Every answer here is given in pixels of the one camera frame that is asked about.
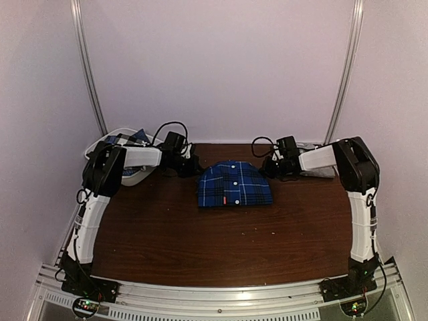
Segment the blue plaid long sleeve shirt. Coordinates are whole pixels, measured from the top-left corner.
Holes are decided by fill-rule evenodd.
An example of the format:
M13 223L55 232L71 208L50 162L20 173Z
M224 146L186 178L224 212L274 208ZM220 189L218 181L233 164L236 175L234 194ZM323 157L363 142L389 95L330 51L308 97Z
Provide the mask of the blue plaid long sleeve shirt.
M199 177L199 207L258 206L273 203L269 183L251 163L228 160L208 167Z

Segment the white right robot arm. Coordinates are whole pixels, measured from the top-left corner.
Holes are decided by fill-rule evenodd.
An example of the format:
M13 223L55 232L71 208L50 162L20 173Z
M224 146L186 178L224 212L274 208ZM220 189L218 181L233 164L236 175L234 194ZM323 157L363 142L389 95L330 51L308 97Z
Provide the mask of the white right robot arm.
M352 215L352 247L348 276L343 290L357 295L368 285L368 277L380 266L377 253L376 197L380 185L380 167L361 137L355 136L317 146L298 148L293 136L276 141L263 156L261 174L282 179L304 172L335 168L348 195Z

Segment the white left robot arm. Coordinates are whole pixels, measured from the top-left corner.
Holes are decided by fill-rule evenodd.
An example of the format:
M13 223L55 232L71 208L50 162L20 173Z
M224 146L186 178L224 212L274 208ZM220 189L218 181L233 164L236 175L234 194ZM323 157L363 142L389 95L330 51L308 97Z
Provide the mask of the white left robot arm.
M194 144L185 143L145 146L100 141L89 153L82 173L82 188L76 195L80 208L60 261L66 280L79 295L89 297L96 291L96 282L90 278L94 243L105 209L122 184L124 169L160 167L174 170L181 178L193 177L203 171L195 149Z

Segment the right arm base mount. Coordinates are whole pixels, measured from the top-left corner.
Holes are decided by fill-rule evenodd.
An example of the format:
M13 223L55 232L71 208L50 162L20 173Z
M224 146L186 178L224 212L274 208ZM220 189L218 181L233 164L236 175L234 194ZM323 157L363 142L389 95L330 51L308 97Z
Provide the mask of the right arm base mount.
M366 294L377 289L375 270L379 266L376 256L364 262L348 259L348 273L339 278L325 278L318 285L324 302L343 300L342 312L350 317L362 317L368 310Z

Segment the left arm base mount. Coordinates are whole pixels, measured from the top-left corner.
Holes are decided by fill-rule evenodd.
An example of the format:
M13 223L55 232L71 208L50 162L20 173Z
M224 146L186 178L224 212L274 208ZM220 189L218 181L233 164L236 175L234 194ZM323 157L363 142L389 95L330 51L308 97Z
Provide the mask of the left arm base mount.
M83 298L87 303L115 303L119 283L91 276L92 264L66 260L60 264L65 273L63 292Z

